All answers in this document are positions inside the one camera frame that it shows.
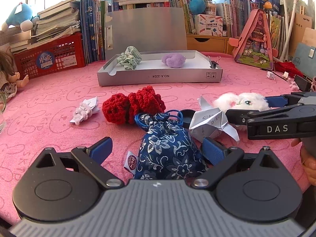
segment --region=silver screw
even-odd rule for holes
[[[106,181],[106,185],[112,188],[118,188],[121,186],[121,184],[122,181],[120,179],[109,179]]]
[[[208,180],[203,179],[203,178],[199,178],[199,179],[195,179],[193,182],[194,186],[196,187],[206,187],[209,185]]]

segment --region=white stuffed animal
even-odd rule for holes
[[[213,102],[214,107],[218,107],[226,113],[229,109],[234,110],[257,110],[267,111],[271,109],[265,97],[255,92],[244,92],[240,95],[225,93]],[[239,130],[246,130],[246,126],[236,126]]]

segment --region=pink tablecloth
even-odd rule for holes
[[[221,56],[223,76],[220,83],[154,84],[167,110],[198,110],[197,98],[200,95],[211,102],[226,92],[257,92],[271,96],[291,91],[286,81],[280,78],[269,80],[267,72],[237,64],[228,55]],[[138,153],[143,130],[135,125],[108,123],[102,112],[79,126],[69,123],[74,109],[84,99],[98,96],[101,108],[103,101],[115,93],[128,95],[146,86],[100,87],[96,73],[102,65],[99,62],[82,69],[33,79],[24,90],[18,90],[16,97],[8,103],[4,113],[8,125],[0,134],[0,216],[8,222],[15,223],[19,219],[12,204],[12,190],[44,147],[53,146],[57,151],[66,152],[75,146],[89,146],[110,136],[113,139],[113,152],[103,166],[125,182],[132,178],[123,164],[127,151]],[[246,152],[257,153],[263,145],[269,145],[302,190],[307,189],[309,184],[300,164],[299,148],[291,148],[291,140],[250,141],[245,132],[240,133],[240,138],[239,147]],[[226,134],[222,134],[219,140],[227,146],[236,145]]]

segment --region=green gingham cloth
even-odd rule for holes
[[[118,64],[124,67],[125,70],[136,69],[136,66],[142,61],[142,56],[139,51],[133,46],[126,48],[125,52],[117,58]]]

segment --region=blue circular sticker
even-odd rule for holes
[[[39,69],[49,69],[54,64],[54,55],[51,52],[42,52],[36,59]]]

